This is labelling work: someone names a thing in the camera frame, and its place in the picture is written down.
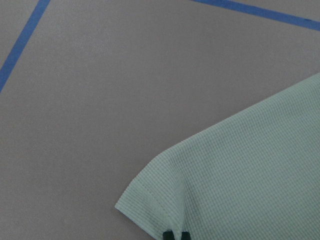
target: gray floor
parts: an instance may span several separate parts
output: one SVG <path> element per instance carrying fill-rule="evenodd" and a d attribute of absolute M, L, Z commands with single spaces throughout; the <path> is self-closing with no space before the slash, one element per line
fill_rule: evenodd
<path fill-rule="evenodd" d="M 256 5 L 284 11 L 278 2 Z M 36 3 L 0 0 L 0 63 Z M 316 0 L 290 3 L 319 18 Z M 319 31 L 188 0 L 52 0 L 0 94 L 0 239 L 151 240 L 114 208 L 130 181 L 320 72 L 319 42 Z"/>

